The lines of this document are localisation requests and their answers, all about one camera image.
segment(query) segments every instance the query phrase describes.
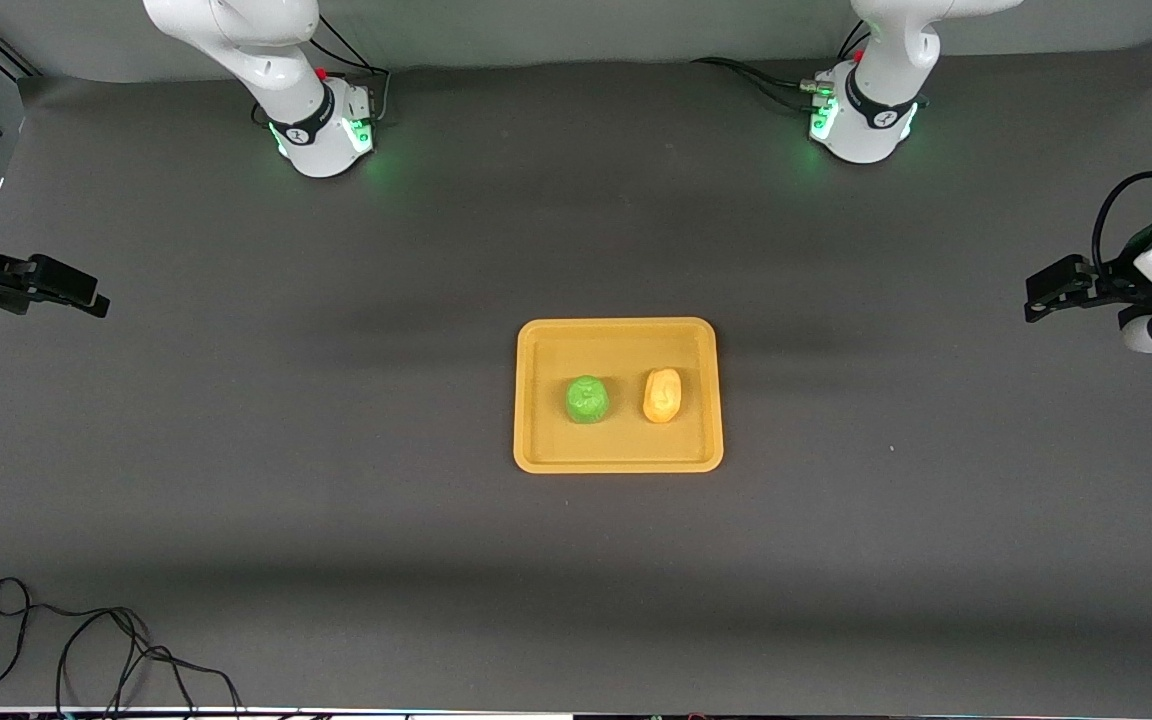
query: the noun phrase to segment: tabletop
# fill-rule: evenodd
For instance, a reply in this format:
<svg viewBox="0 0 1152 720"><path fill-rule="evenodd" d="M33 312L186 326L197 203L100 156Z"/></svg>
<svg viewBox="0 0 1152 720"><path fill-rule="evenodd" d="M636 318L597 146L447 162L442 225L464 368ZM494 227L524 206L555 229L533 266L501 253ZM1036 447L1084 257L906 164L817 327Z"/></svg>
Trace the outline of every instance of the tabletop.
<svg viewBox="0 0 1152 720"><path fill-rule="evenodd" d="M947 58L873 167L705 65L404 71L325 181L237 82L24 94L0 250L113 302L0 313L0 577L40 600L252 705L1152 717L1152 356L1021 313L1152 169L1152 45ZM1134 188L1107 242L1151 220ZM522 325L654 314L717 328L722 464L522 473Z"/></svg>

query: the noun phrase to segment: orange tray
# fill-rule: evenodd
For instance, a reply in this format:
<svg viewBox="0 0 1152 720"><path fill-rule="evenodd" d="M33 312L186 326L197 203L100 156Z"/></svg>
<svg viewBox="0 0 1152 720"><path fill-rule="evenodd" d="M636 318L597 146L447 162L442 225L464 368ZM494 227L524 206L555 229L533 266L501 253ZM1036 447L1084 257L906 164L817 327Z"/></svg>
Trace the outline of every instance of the orange tray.
<svg viewBox="0 0 1152 720"><path fill-rule="evenodd" d="M643 415L649 373L673 367L682 407L665 424ZM594 376L611 409L567 416L567 384ZM714 328L700 318L532 320L518 332L513 458L530 473L707 473L723 458Z"/></svg>

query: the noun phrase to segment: green ball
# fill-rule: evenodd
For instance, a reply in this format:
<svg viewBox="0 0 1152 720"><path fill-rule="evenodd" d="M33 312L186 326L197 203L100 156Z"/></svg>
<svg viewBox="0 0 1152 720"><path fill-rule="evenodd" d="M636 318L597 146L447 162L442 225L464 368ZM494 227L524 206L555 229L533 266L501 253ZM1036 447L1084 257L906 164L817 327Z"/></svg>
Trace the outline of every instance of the green ball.
<svg viewBox="0 0 1152 720"><path fill-rule="evenodd" d="M581 376L567 386L567 415L576 423L596 423L607 415L612 397L593 376Z"/></svg>

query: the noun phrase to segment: green led light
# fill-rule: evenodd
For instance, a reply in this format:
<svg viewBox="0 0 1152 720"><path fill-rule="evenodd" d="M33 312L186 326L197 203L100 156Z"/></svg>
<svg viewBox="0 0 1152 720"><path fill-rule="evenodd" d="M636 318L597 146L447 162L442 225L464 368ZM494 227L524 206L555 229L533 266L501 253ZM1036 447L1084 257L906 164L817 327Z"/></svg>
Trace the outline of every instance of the green led light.
<svg viewBox="0 0 1152 720"><path fill-rule="evenodd" d="M818 118L812 123L812 137L818 141L826 141L829 137L829 131L833 129L833 120L838 118L838 99L831 99L824 105L824 108L817 111L821 118Z"/></svg>
<svg viewBox="0 0 1152 720"><path fill-rule="evenodd" d="M918 103L915 103L914 107L909 109L909 119L905 120L905 129L900 131L900 138L902 141L909 137L910 128L914 128L914 115L918 114Z"/></svg>
<svg viewBox="0 0 1152 720"><path fill-rule="evenodd" d="M274 142L278 143L278 153L287 158L287 147L283 147L283 138L278 136L278 131L274 129L274 123L270 123L270 135L273 135Z"/></svg>
<svg viewBox="0 0 1152 720"><path fill-rule="evenodd" d="M353 149L358 154L364 154L364 152L371 150L371 135L366 129L366 120L347 120L346 118L341 118L340 127L344 128L349 143L351 143Z"/></svg>

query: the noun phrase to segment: cable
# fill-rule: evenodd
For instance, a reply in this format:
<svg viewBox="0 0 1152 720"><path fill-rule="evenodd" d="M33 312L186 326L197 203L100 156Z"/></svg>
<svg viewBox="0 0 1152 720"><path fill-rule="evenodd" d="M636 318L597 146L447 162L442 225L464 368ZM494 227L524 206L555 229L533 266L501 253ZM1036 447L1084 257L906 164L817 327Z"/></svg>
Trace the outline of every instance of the cable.
<svg viewBox="0 0 1152 720"><path fill-rule="evenodd" d="M392 78L389 70L385 70L385 86L380 91L380 111L376 113L376 122L385 119L385 111L389 109L389 78Z"/></svg>
<svg viewBox="0 0 1152 720"><path fill-rule="evenodd" d="M15 641L15 651L12 653L12 660L8 666L5 667L0 673L0 683L3 679L12 674L12 670L17 666L20 660L20 651L24 647L24 637L26 637L26 629L29 626L29 619L33 615L36 611L48 611L51 614L60 615L63 617L83 617L82 624L78 629L74 630L69 635L69 639L65 642L65 646L60 651L60 660L56 664L56 682L55 682L55 711L58 717L63 717L63 695L61 694L61 683L63 683L65 676L67 676L67 662L69 660L69 651L74 646L74 642L78 641L78 637L91 628L96 621L103 617L108 617L113 621L114 626L122 632L127 635L128 638L128 653L127 659L123 661L123 669L119 673L118 687L114 689L113 697L109 698L109 705L105 707L106 717L115 717L122 707L123 691L127 687L129 680L131 680L136 667L141 665L142 660L150 660L151 662L161 662L172 667L173 675L175 676L175 682L177 682L177 689L180 691L180 697L185 702L191 714L196 712L197 705L194 698L189 696L188 688L185 688L184 679L180 675L180 670L195 670L195 673L218 675L225 682L225 688L228 689L230 702L234 706L234 717L238 717L238 707L243 706L242 698L238 697L238 689L234 687L233 680L229 675L225 674L222 670L212 669L212 667L205 667L202 665L195 665L194 662L188 662L187 660L180 660L179 657L172 654L167 647L161 646L161 644L152 644L147 638L150 634L147 631L147 626L145 620L141 619L141 615L136 614L136 611L129 609L129 607L113 606L113 607L97 607L92 611L65 611L55 605L50 605L48 602L33 602L33 598L29 597L29 588L26 584L18 578L1 578L0 579L0 594L3 592L6 585L13 584L18 589L20 596L22 596L22 605L20 605L16 611L5 611L3 606L0 605L0 616L3 617L20 617L20 627L17 630L17 641Z"/></svg>
<svg viewBox="0 0 1152 720"><path fill-rule="evenodd" d="M266 113L265 114L265 122L262 122L259 119L256 118L256 111L258 111L258 109L262 111L262 113L264 113L264 111L265 111L264 108L262 108L260 103L252 103L252 111L251 111L252 124L253 126L259 126L259 127L268 126L268 123L270 123L270 114Z"/></svg>
<svg viewBox="0 0 1152 720"><path fill-rule="evenodd" d="M851 37L856 35L856 31L864 26L865 20L859 20L856 22L855 26L851 28L851 32L847 33L847 37L842 41L842 45L838 46L838 59L844 59L847 56L847 44L851 41Z"/></svg>
<svg viewBox="0 0 1152 720"><path fill-rule="evenodd" d="M371 67L371 65L367 65L366 61L364 61L364 63L355 63L355 61L353 61L353 60L348 60L346 58L342 58L342 56L333 53L333 51L326 50L326 47L324 47L320 41L314 40L314 38L312 38L312 37L310 38L310 45L314 46L317 48L317 51L319 51L319 53L323 53L324 55L326 55L328 58L332 58L333 60L338 60L339 63L349 65L349 67L351 67L351 68L358 68L358 69L362 69L362 70L367 70L367 73L371 73L371 74L378 74L379 73L378 69L376 69L374 67Z"/></svg>
<svg viewBox="0 0 1152 720"><path fill-rule="evenodd" d="M351 53L355 58L358 59L358 61L362 63L362 67L372 69L371 63L366 59L364 59L363 55L358 54L358 51L354 50L353 45L349 44L349 41L342 35L340 35L340 32L335 31L335 28L332 25L332 20L325 18L323 14L319 14L319 20L323 20L323 24L326 28L328 28L328 31L338 37L338 40L340 40L340 45L344 45L346 47L348 47L349 53Z"/></svg>
<svg viewBox="0 0 1152 720"><path fill-rule="evenodd" d="M745 78L750 85L755 86L755 90L758 90L764 96L767 96L768 99L776 103L776 105L781 105L782 108L801 111L801 113L812 113L812 111L814 111L813 106L788 101L780 94L774 94L771 88L763 85L763 82L768 82L771 85L776 88L794 88L794 90L797 90L797 83L790 83L788 81L770 76L767 73L764 73L758 68L750 67L750 65L741 63L737 60L730 60L727 58L698 58L692 60L692 63L717 65L717 67L730 69L733 73L736 73L737 76Z"/></svg>
<svg viewBox="0 0 1152 720"><path fill-rule="evenodd" d="M791 90L797 90L797 88L799 88L799 83L797 83L796 81L779 78L776 76L773 76L773 74L767 74L758 68L755 68L753 65L741 63L740 60L732 60L730 58L717 58L713 55L708 55L705 58L696 58L695 60L692 60L692 63L718 65L718 67L721 68L732 68L733 70L738 70L740 73L749 73L751 74L751 76L755 76L756 78L765 83L768 83L768 85L774 85L778 88L790 88Z"/></svg>
<svg viewBox="0 0 1152 720"><path fill-rule="evenodd" d="M1124 293L1123 288L1120 288L1112 281L1111 275L1105 273L1105 263L1101 260L1101 234L1105 232L1106 219L1111 217L1111 209L1114 206L1114 200L1119 199L1119 196L1123 195L1123 191L1128 187L1144 181L1144 179L1152 179L1152 170L1134 174L1134 176L1124 179L1123 182L1116 184L1102 203L1100 213L1096 214L1096 225L1092 228L1092 266L1096 268L1096 274L1105 281L1106 287L1111 290L1111 295L1114 295L1117 300L1128 302L1130 305L1137 304L1138 300L1128 296L1128 293Z"/></svg>
<svg viewBox="0 0 1152 720"><path fill-rule="evenodd" d="M842 60L847 55L851 55L852 51L856 51L856 47L859 47L861 43L867 40L870 36L872 36L872 33L866 32L865 35L856 38L856 41L852 41L850 46L847 46L847 50L842 51L841 55L838 55L838 59Z"/></svg>

